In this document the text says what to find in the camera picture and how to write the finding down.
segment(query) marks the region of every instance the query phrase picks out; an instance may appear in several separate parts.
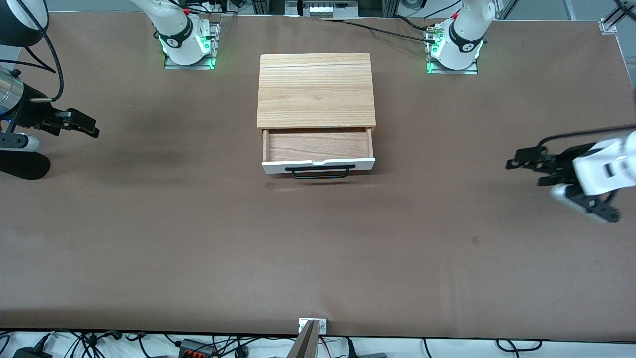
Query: open drawer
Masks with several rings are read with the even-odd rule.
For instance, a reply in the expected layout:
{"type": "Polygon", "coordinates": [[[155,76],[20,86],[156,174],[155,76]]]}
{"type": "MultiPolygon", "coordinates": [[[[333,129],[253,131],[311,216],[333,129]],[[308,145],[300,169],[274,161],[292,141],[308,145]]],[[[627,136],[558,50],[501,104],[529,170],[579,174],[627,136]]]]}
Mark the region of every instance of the open drawer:
{"type": "Polygon", "coordinates": [[[264,129],[263,169],[297,179],[341,178],[373,167],[371,128],[264,129]]]}

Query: white floor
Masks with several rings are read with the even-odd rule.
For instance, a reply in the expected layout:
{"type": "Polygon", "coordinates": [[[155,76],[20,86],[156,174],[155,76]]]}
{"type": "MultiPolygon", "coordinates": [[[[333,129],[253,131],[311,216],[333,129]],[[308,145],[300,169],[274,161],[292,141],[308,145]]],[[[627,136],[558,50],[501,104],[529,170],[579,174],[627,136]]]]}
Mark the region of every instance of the white floor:
{"type": "MultiPolygon", "coordinates": [[[[8,346],[0,357],[13,357],[16,349],[34,346],[46,332],[15,332],[11,333],[8,346]]],[[[210,336],[170,335],[173,340],[189,338],[202,343],[210,343],[210,336]]],[[[226,337],[216,336],[216,341],[223,341],[226,337]]],[[[70,333],[57,333],[57,337],[49,337],[44,351],[52,354],[54,358],[62,358],[75,340],[70,333]]],[[[347,355],[349,350],[347,342],[343,338],[331,337],[327,340],[329,350],[333,358],[347,355]]],[[[427,358],[423,341],[418,338],[352,338],[358,355],[384,352],[388,358],[427,358]]],[[[152,357],[178,357],[179,349],[161,334],[149,334],[142,339],[144,348],[152,357]]],[[[433,358],[450,357],[508,357],[514,358],[514,354],[499,350],[493,340],[441,340],[427,339],[429,350],[433,358]]],[[[249,358],[286,357],[293,342],[291,340],[258,340],[249,345],[249,358]]],[[[531,347],[532,342],[515,341],[518,348],[531,347]]],[[[0,341],[0,348],[4,345],[4,339],[0,341]]],[[[84,348],[81,344],[75,351],[74,357],[81,358],[84,348]]],[[[100,340],[97,347],[106,358],[144,358],[139,348],[138,341],[128,341],[125,336],[115,341],[112,338],[100,340]]],[[[636,357],[636,344],[628,343],[580,343],[580,342],[554,342],[547,341],[543,346],[533,352],[520,353],[521,358],[611,358],[611,357],[636,357]]],[[[329,358],[327,351],[320,345],[317,358],[329,358]]]]}

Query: black drawer handle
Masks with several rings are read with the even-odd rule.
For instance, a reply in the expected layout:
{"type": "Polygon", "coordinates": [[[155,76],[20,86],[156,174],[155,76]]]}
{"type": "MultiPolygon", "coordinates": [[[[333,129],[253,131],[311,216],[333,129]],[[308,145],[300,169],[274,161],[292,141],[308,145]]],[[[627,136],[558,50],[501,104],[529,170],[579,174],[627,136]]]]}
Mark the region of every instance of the black drawer handle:
{"type": "Polygon", "coordinates": [[[286,167],[285,170],[290,171],[291,175],[295,179],[328,179],[328,178],[345,178],[347,175],[349,175],[349,170],[355,167],[356,167],[355,164],[345,164],[341,166],[321,166],[319,168],[315,166],[298,166],[298,167],[286,167]],[[341,169],[341,170],[344,170],[344,172],[337,173],[337,174],[330,174],[333,172],[328,170],[334,170],[334,169],[341,169]],[[300,172],[311,171],[311,174],[298,175],[299,171],[300,172]]]}

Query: wooden cabinet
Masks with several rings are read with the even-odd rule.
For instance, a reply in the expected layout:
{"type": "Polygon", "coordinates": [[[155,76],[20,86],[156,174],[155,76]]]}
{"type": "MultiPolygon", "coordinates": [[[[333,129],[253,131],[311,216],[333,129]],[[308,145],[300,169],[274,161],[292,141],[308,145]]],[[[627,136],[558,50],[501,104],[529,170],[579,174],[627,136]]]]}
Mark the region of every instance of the wooden cabinet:
{"type": "Polygon", "coordinates": [[[369,54],[262,55],[257,127],[268,174],[343,176],[371,169],[369,54]]]}

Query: brown table surface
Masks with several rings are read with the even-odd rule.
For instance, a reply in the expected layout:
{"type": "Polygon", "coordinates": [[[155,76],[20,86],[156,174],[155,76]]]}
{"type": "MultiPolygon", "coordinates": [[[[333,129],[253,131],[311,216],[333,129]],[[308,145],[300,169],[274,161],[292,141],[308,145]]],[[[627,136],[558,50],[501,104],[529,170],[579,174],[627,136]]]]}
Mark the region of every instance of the brown table surface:
{"type": "MultiPolygon", "coordinates": [[[[0,326],[282,334],[326,317],[330,334],[635,339],[636,190],[603,225],[504,170],[545,136],[633,122],[596,23],[495,22],[478,76],[428,75],[420,43],[286,17],[236,18],[214,71],[165,71],[152,32],[139,13],[52,15],[58,107],[102,134],[40,133],[47,177],[1,177],[0,326]],[[294,52],[371,54],[370,173],[263,172],[259,58],[294,52]]],[[[55,93],[55,75],[24,72],[55,93]]]]}

